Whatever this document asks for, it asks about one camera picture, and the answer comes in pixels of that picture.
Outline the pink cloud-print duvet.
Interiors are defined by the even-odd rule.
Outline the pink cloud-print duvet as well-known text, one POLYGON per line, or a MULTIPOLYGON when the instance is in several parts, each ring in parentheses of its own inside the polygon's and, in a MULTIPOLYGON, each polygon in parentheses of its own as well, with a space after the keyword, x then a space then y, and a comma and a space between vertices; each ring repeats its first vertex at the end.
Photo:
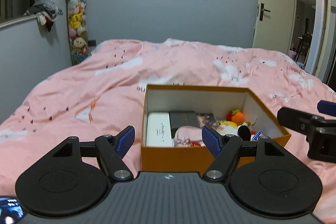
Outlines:
POLYGON ((271 111, 316 112, 319 100, 335 100, 331 88, 278 51, 109 40, 39 83, 1 124, 1 193, 13 193, 19 174, 63 137, 88 140, 128 124, 140 130, 148 84, 249 88, 271 111))

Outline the cream bedroom door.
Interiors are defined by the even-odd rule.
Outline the cream bedroom door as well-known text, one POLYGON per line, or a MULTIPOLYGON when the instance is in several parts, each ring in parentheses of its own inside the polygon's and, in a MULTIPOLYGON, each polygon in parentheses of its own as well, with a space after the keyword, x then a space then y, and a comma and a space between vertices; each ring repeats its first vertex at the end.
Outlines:
POLYGON ((258 0, 253 47, 288 53, 293 34, 296 0, 258 0), (260 3, 270 13, 259 20, 260 3))

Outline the orange gem keychain charm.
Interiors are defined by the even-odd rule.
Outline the orange gem keychain charm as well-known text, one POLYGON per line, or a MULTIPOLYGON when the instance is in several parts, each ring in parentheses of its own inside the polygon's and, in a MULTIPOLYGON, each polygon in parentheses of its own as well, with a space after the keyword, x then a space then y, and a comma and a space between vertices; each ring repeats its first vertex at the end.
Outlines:
POLYGON ((196 141, 192 141, 191 142, 191 147, 201 147, 201 144, 196 142, 196 141))

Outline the white plush toy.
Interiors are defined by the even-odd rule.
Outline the white plush toy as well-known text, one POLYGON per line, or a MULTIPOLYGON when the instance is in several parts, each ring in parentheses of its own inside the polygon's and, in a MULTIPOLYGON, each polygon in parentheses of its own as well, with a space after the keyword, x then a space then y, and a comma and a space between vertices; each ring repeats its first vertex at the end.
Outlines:
POLYGON ((252 133, 248 123, 237 125, 232 121, 218 122, 217 132, 221 135, 235 135, 240 137, 243 141, 251 141, 252 133))

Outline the orange crochet toy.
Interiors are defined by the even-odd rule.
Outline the orange crochet toy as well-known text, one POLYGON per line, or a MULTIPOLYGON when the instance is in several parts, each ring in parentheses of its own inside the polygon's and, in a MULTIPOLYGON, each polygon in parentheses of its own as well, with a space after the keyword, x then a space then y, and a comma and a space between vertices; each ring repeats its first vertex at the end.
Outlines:
POLYGON ((226 120, 234 122, 236 125, 240 126, 245 122, 245 115, 239 109, 235 109, 227 114, 226 120))

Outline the anime print card box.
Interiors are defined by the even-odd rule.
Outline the anime print card box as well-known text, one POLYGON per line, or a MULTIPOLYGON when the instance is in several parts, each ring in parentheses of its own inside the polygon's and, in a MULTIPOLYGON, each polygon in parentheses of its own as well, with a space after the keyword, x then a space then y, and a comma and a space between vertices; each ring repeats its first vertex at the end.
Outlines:
POLYGON ((212 113, 197 114, 197 120, 200 128, 203 128, 204 126, 210 126, 211 128, 216 130, 219 126, 217 120, 212 113))

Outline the pink zip pouch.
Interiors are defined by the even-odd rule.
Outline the pink zip pouch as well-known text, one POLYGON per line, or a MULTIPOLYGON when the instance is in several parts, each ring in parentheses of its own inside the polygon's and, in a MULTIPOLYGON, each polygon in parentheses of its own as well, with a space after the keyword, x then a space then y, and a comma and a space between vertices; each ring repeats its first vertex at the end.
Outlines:
POLYGON ((202 140, 202 129, 197 127, 184 126, 180 127, 175 133, 174 145, 175 147, 191 147, 191 142, 196 141, 204 147, 202 140))

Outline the orange cardboard storage box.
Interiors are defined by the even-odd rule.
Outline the orange cardboard storage box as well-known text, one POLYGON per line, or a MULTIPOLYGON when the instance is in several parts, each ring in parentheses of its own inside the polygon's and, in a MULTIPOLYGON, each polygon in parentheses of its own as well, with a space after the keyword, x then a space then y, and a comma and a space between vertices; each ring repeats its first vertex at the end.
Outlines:
POLYGON ((268 136, 281 146, 290 133, 249 88, 154 85, 145 89, 141 165, 148 172, 199 172, 214 158, 202 141, 202 128, 238 134, 240 126, 251 139, 268 136))

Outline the dark grey textured box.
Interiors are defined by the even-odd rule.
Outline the dark grey textured box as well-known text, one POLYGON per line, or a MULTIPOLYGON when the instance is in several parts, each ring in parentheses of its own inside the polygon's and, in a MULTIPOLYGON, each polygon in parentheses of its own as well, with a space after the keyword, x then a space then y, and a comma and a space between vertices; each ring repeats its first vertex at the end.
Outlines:
POLYGON ((171 136, 174 138, 175 133, 180 127, 189 126, 199 128, 199 122, 197 114, 193 111, 181 112, 171 111, 169 112, 171 136))

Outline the white rectangular box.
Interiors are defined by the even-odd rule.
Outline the white rectangular box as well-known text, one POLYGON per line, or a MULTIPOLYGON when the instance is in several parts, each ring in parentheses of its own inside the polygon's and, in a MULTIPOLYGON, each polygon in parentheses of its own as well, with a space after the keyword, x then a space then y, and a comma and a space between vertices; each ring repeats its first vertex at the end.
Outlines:
POLYGON ((147 117, 147 147, 174 147, 169 113, 154 112, 147 117))

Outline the clothes pile on sill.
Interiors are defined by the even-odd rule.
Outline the clothes pile on sill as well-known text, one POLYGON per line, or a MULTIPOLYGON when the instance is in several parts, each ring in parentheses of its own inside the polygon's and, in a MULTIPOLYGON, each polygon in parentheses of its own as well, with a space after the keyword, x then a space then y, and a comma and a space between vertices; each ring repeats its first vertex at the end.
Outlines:
POLYGON ((63 11, 52 1, 38 0, 29 9, 27 9, 23 15, 36 15, 38 23, 41 26, 45 26, 48 32, 51 32, 55 20, 58 16, 63 15, 63 11))

